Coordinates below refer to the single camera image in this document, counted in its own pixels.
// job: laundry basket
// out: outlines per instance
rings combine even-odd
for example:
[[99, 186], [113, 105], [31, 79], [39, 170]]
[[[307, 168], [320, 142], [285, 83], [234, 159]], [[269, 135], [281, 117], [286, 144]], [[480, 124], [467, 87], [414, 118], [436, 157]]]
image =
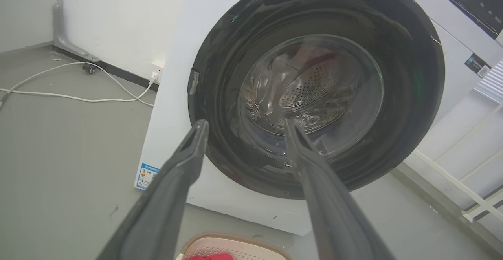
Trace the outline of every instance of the laundry basket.
[[176, 260], [220, 253], [230, 254], [234, 260], [292, 260], [287, 253], [272, 245], [219, 233], [204, 233], [192, 238], [184, 245]]

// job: label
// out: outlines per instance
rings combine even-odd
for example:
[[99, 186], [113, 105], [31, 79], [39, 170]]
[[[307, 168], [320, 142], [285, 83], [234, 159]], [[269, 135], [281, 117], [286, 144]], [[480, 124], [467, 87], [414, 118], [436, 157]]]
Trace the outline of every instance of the label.
[[146, 189], [149, 184], [151, 184], [152, 180], [156, 177], [158, 172], [158, 168], [154, 168], [147, 164], [141, 164], [140, 174], [138, 174], [138, 181], [136, 182], [136, 186]]
[[483, 59], [480, 59], [475, 53], [471, 55], [470, 58], [465, 62], [465, 65], [473, 70], [478, 76], [484, 77], [487, 72], [491, 69], [489, 65]]

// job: washing machine door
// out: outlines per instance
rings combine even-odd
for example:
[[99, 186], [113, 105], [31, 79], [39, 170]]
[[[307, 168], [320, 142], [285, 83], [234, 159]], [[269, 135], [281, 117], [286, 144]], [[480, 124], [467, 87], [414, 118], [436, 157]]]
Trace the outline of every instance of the washing machine door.
[[413, 0], [241, 0], [199, 50], [189, 113], [208, 120], [206, 154], [224, 174], [301, 199], [284, 118], [354, 190], [419, 144], [444, 73], [438, 35]]

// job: gray floor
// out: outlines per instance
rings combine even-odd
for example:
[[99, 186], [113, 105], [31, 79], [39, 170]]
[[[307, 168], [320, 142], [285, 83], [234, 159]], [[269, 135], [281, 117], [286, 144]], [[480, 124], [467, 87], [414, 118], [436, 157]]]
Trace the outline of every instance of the gray floor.
[[[0, 54], [0, 88], [69, 62], [49, 48]], [[143, 91], [120, 81], [137, 95]], [[86, 74], [80, 66], [61, 68], [20, 90], [129, 99], [106, 75]], [[148, 92], [145, 100], [154, 97]], [[0, 111], [0, 258], [95, 258], [141, 194], [133, 179], [150, 114], [139, 102], [11, 95]], [[489, 259], [391, 175], [353, 196], [397, 259]], [[269, 242], [295, 260], [317, 258], [312, 233], [295, 236], [190, 205], [177, 248], [204, 231]]]

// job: washing machine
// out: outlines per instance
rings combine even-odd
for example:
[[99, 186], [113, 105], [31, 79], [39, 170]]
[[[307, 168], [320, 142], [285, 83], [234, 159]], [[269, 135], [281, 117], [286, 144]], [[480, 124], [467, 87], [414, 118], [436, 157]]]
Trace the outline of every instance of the washing machine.
[[134, 186], [145, 189], [191, 123], [206, 119], [206, 158], [187, 203], [305, 235], [284, 117], [350, 190], [375, 181], [503, 58], [500, 4], [184, 0]]

